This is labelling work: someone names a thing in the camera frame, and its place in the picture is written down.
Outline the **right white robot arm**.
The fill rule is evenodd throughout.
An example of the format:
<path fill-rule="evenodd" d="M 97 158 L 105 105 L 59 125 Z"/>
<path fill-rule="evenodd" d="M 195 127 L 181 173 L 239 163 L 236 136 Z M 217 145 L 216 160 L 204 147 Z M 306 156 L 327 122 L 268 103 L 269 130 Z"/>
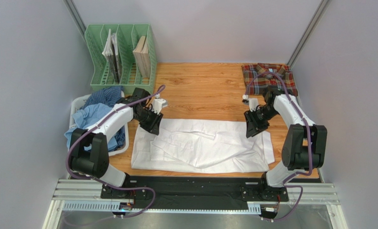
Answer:
<path fill-rule="evenodd" d="M 256 194 L 264 201 L 279 200 L 286 184 L 298 175 L 309 176 L 313 169 L 322 167 L 325 159 L 327 129 L 317 125 L 296 103 L 296 97 L 287 90 L 268 86 L 263 91 L 265 104 L 247 94 L 242 102 L 249 106 L 244 113 L 246 137 L 263 133 L 269 121 L 280 115 L 287 126 L 287 135 L 281 151 L 282 161 L 262 175 Z"/>

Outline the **white long sleeve shirt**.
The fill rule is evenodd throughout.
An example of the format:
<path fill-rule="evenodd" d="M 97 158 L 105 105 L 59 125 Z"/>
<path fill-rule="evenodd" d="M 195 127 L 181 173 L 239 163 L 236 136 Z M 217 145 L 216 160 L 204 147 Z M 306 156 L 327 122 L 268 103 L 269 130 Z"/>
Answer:
<path fill-rule="evenodd" d="M 133 169 L 181 173 L 266 172 L 275 162 L 271 135 L 245 136 L 246 123 L 163 119 L 158 135 L 137 128 Z"/>

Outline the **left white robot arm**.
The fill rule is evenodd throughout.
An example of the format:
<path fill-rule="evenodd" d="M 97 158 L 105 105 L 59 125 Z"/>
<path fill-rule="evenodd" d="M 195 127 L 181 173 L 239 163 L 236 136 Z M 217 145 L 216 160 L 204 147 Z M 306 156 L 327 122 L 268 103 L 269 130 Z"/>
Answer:
<path fill-rule="evenodd" d="M 99 121 L 87 128 L 77 128 L 71 135 L 66 158 L 66 169 L 74 179 L 94 180 L 102 184 L 102 193 L 112 198 L 132 198 L 137 190 L 130 187 L 130 177 L 109 162 L 110 139 L 130 121 L 138 121 L 146 132 L 159 135 L 161 110 L 168 106 L 160 97 L 165 89 L 150 94 L 135 88 L 132 95 L 119 99 L 114 107 Z"/>

